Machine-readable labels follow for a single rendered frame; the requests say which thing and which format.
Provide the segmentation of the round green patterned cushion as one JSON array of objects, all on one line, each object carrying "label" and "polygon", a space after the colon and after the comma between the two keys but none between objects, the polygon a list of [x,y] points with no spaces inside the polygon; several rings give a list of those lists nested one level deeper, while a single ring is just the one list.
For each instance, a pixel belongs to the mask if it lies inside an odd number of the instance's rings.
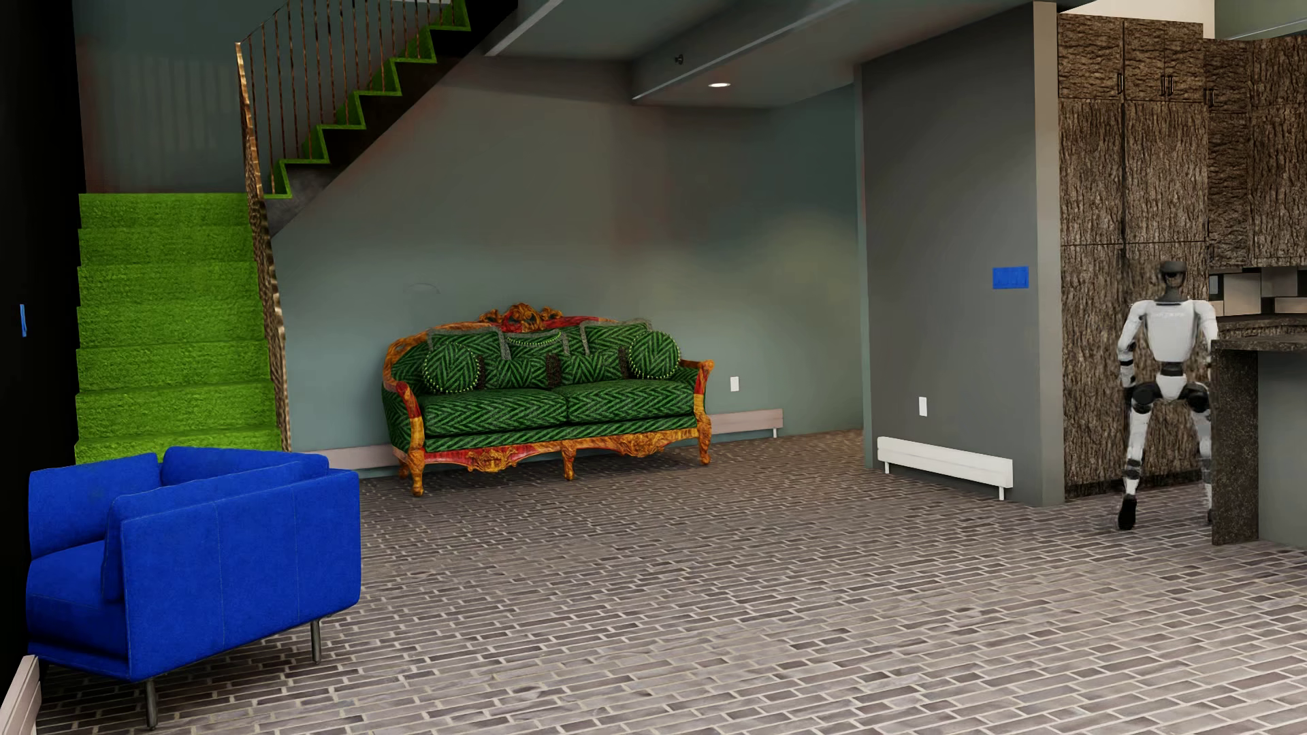
[{"label": "round green patterned cushion", "polygon": [[680,368],[674,339],[656,330],[637,335],[626,348],[630,371],[642,379],[667,379]]},{"label": "round green patterned cushion", "polygon": [[460,343],[431,343],[421,365],[421,375],[431,392],[468,392],[481,382],[482,361]]}]

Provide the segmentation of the beige baseboard heater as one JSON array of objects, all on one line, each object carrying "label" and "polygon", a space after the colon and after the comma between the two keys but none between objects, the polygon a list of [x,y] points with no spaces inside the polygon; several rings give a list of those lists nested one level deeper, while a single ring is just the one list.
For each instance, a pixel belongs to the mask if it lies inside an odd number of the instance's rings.
[{"label": "beige baseboard heater", "polygon": [[776,433],[784,426],[783,409],[780,408],[714,413],[708,419],[715,436],[769,432],[772,438],[776,438]]}]

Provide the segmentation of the green patterned ornate sofa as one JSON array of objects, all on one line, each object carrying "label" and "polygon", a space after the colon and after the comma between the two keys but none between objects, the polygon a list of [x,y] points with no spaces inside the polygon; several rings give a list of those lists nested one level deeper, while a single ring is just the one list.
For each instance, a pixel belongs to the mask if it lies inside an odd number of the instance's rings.
[{"label": "green patterned ornate sofa", "polygon": [[[565,316],[518,303],[396,340],[382,375],[400,475],[410,477],[420,497],[430,464],[498,472],[527,458],[561,454],[570,480],[582,449],[643,458],[689,439],[708,464],[706,388],[714,364],[682,360],[680,352],[680,368],[669,378],[637,378],[626,348],[647,330],[654,328],[644,319]],[[427,390],[421,365],[431,343],[460,343],[481,357],[476,390]]]}]

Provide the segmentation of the white baseboard heater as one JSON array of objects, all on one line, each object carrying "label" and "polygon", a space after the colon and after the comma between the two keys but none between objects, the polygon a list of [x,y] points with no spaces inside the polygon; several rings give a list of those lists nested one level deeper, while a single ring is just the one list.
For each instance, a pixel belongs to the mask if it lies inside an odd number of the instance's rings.
[{"label": "white baseboard heater", "polygon": [[886,472],[891,470],[891,466],[903,466],[942,476],[963,477],[963,480],[997,488],[999,500],[1005,500],[1006,490],[1014,487],[1013,460],[1006,458],[885,436],[874,439],[874,453],[877,453],[877,460],[881,460]]}]

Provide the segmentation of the gold stair railing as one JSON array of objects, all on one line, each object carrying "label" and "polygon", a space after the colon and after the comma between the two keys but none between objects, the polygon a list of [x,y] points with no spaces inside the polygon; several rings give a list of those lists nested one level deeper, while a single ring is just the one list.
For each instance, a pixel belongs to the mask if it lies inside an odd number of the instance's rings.
[{"label": "gold stair railing", "polygon": [[434,33],[469,29],[467,0],[285,0],[237,41],[244,187],[284,450],[286,337],[272,237],[450,69]]}]

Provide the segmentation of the green carpeted staircase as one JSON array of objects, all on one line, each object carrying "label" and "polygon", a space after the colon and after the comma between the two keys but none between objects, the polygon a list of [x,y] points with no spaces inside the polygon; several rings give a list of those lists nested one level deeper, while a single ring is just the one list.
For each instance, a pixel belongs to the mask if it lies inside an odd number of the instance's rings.
[{"label": "green carpeted staircase", "polygon": [[[450,68],[477,43],[468,21],[433,35]],[[80,224],[74,460],[284,450],[246,182],[242,194],[84,194]]]}]

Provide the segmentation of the brown textured tall cabinet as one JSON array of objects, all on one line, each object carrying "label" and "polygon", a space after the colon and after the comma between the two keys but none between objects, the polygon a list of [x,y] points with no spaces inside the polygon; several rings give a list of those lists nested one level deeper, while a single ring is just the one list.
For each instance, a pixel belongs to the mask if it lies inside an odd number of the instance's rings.
[{"label": "brown textured tall cabinet", "polygon": [[1057,18],[1067,494],[1121,477],[1116,343],[1129,306],[1185,262],[1307,267],[1307,30],[1206,39],[1200,24]]}]

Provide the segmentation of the white humanoid robot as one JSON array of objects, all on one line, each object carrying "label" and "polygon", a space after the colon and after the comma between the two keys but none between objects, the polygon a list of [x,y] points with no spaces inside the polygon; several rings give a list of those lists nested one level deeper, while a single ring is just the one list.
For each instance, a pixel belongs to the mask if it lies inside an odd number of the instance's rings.
[{"label": "white humanoid robot", "polygon": [[[1123,471],[1124,497],[1116,524],[1121,531],[1134,526],[1134,509],[1137,509],[1134,490],[1141,481],[1151,405],[1158,402],[1185,402],[1191,411],[1199,442],[1206,523],[1213,522],[1210,395],[1206,385],[1188,378],[1184,364],[1189,360],[1199,337],[1208,349],[1212,348],[1213,340],[1218,336],[1217,315],[1209,302],[1182,296],[1180,286],[1185,282],[1187,275],[1184,263],[1162,262],[1158,275],[1166,292],[1157,299],[1142,299],[1132,305],[1116,348],[1128,422],[1128,450]],[[1137,383],[1134,337],[1142,328],[1146,331],[1151,357],[1158,361],[1158,374],[1153,381]]]}]

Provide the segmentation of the dark stone kitchen counter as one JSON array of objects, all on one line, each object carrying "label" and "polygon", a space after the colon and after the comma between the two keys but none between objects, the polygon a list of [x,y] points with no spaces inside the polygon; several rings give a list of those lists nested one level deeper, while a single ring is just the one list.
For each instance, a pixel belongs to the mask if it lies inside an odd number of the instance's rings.
[{"label": "dark stone kitchen counter", "polygon": [[1212,540],[1307,548],[1307,314],[1222,319],[1213,348]]}]

